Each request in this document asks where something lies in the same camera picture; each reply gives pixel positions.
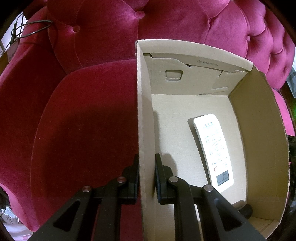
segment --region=cardboard handle hole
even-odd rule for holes
[[[182,78],[182,70],[166,70],[165,79],[166,81],[179,81]]]

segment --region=tufted backrest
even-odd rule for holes
[[[294,44],[259,0],[48,0],[49,37],[67,73],[135,58],[137,39],[179,39],[218,47],[252,61],[280,89]]]

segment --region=paper tag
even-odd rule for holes
[[[17,47],[19,45],[19,41],[15,41],[7,50],[7,59],[8,62],[11,61],[12,57],[14,56],[15,52],[17,51]]]

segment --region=chair cushion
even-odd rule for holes
[[[106,185],[132,165],[138,153],[136,78],[135,60],[110,62],[72,72],[53,92],[32,154],[40,223],[84,185]],[[125,206],[124,213],[124,240],[142,240],[140,204]]]

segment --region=button tufting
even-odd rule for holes
[[[143,12],[143,11],[137,11],[137,12],[135,12],[135,17],[137,18],[137,19],[141,19],[141,18],[143,18],[145,16],[145,13]]]
[[[80,26],[76,25],[73,27],[73,32],[78,32],[80,30]]]
[[[214,23],[214,18],[209,18],[209,23],[210,23],[210,25],[212,25],[213,23]]]

